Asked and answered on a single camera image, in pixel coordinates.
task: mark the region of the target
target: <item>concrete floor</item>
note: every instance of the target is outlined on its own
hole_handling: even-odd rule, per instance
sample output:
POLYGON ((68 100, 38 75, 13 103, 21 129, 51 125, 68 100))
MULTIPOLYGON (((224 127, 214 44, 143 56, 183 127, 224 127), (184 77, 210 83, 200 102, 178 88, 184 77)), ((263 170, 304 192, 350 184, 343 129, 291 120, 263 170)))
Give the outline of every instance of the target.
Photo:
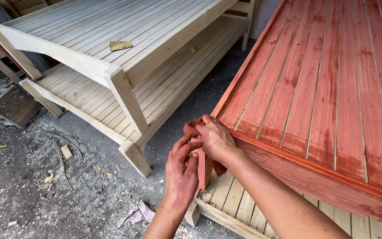
MULTIPOLYGON (((144 158, 152 168, 141 177, 118 151, 118 144, 71 112, 60 118, 46 113, 24 130, 0 128, 0 238, 140 238, 148 223, 127 224, 112 230, 117 220, 143 200, 152 209, 164 193, 165 163, 172 145, 183 136, 185 122, 209 114, 225 92, 255 40, 242 52, 241 41, 231 48, 147 143, 144 158), (54 142, 40 133, 44 129, 72 141, 84 159, 75 155, 66 163, 70 192, 54 142), (39 189, 52 170, 52 186, 39 189), (100 193, 100 175, 102 193, 100 193), (7 226, 17 220, 14 226, 7 226)), ((242 238, 217 223, 201 217, 197 227, 185 221, 177 238, 242 238)))

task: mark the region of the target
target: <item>left hand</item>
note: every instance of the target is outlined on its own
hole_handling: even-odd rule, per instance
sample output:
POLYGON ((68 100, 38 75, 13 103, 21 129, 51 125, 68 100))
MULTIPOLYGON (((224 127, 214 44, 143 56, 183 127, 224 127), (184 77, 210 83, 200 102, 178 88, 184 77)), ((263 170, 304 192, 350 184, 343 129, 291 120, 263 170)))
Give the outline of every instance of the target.
POLYGON ((189 154, 203 146, 199 141, 188 143, 190 139, 189 135, 179 139, 166 163, 166 191, 161 206, 181 212, 188 209, 198 186, 198 154, 189 154))

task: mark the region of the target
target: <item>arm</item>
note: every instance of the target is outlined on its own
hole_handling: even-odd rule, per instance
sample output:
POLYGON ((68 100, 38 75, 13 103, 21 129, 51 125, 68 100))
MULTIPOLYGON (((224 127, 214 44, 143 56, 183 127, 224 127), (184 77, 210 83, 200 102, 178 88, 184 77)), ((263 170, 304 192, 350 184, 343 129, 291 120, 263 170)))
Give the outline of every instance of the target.
POLYGON ((280 238, 350 238, 313 204, 237 148, 217 119, 205 116, 203 121, 206 126, 196 127, 204 143, 202 150, 238 179, 280 238))
POLYGON ((165 195, 143 239, 173 238, 197 191, 198 154, 188 155, 203 143, 188 143, 190 139, 191 136, 182 137, 168 155, 165 195))

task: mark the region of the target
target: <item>red stained wooden bed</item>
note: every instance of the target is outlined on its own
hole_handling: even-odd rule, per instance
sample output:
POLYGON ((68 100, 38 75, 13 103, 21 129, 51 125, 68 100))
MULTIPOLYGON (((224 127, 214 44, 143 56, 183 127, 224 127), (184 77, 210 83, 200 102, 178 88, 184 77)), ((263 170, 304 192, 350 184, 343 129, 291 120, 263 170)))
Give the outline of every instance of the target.
POLYGON ((282 1, 212 116, 295 190, 382 222, 382 0, 282 1))

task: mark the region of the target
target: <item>unfinished wooden bed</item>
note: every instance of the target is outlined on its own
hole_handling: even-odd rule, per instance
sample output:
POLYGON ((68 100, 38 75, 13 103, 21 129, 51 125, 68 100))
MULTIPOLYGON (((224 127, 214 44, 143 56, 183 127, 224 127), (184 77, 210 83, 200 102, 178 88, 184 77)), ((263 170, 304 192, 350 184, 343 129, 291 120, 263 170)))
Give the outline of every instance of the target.
MULTIPOLYGON (((334 206, 349 212, 340 220, 355 217, 369 238, 382 222, 382 0, 282 1, 212 116, 255 162, 333 217, 334 206)), ((252 227, 260 212, 230 173, 214 180, 191 223, 200 209, 241 235, 268 229, 252 227)))
POLYGON ((106 134, 146 177, 146 142, 243 35, 245 49, 254 3, 66 0, 0 24, 0 44, 34 79, 20 83, 31 95, 106 134), (62 64, 41 74, 21 50, 62 64))

